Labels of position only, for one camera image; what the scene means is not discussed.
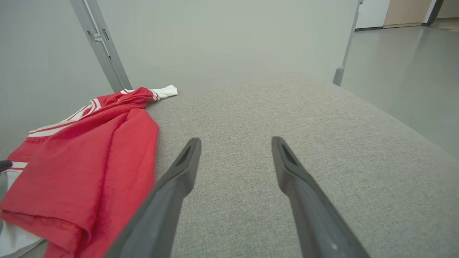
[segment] floor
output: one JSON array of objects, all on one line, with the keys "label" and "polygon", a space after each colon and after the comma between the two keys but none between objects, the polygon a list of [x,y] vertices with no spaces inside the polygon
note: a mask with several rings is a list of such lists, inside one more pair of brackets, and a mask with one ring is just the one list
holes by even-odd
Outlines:
[{"label": "floor", "polygon": [[436,22],[435,24],[433,24],[433,27],[459,32],[459,21]]},{"label": "floor", "polygon": [[459,159],[459,33],[356,32],[341,86]]}]

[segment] clothing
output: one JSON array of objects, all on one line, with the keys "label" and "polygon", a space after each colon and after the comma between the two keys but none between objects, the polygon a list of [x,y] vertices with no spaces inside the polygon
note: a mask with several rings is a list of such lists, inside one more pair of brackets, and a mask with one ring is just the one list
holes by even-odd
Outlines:
[{"label": "clothing", "polygon": [[46,258],[102,257],[154,185],[159,127],[143,108],[176,94],[172,85],[123,90],[29,132],[8,157],[23,168],[7,170],[8,181],[21,176],[0,218],[46,238]]}]

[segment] metal frame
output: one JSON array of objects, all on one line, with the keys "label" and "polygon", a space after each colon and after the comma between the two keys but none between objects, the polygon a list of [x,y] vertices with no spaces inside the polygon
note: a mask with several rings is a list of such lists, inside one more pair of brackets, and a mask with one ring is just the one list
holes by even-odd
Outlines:
[{"label": "metal frame", "polygon": [[97,1],[70,0],[70,3],[113,91],[132,90]]},{"label": "metal frame", "polygon": [[438,13],[440,12],[440,9],[442,7],[443,0],[437,0],[435,2],[435,5],[432,8],[432,12],[429,16],[429,20],[427,20],[426,26],[431,27],[432,24],[435,22],[437,19]]},{"label": "metal frame", "polygon": [[349,50],[351,49],[352,38],[355,32],[355,26],[357,25],[358,19],[358,9],[364,0],[357,1],[357,9],[355,10],[354,23],[352,24],[351,34],[349,35],[349,41],[347,42],[346,52],[344,53],[343,64],[336,69],[335,77],[333,78],[333,84],[341,87],[341,81],[343,80],[344,67],[346,65],[347,56],[349,55]]}]

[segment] white cuff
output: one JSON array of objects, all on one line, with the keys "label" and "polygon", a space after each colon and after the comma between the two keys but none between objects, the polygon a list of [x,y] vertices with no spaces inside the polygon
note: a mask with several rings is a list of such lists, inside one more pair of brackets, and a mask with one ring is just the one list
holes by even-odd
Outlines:
[{"label": "white cuff", "polygon": [[158,94],[159,99],[164,99],[170,96],[175,96],[177,95],[177,88],[174,87],[174,85],[169,85],[166,88],[162,89],[154,89],[151,90],[154,93]]}]

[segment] gray fabric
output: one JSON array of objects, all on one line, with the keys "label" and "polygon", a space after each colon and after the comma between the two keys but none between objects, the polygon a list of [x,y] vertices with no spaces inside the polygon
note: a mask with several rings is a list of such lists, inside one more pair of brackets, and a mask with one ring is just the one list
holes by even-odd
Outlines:
[{"label": "gray fabric", "polygon": [[[299,77],[221,85],[147,107],[161,177],[202,140],[171,257],[300,257],[270,141],[282,136],[373,258],[459,253],[459,163],[345,90]],[[45,244],[25,258],[41,257]]]}]

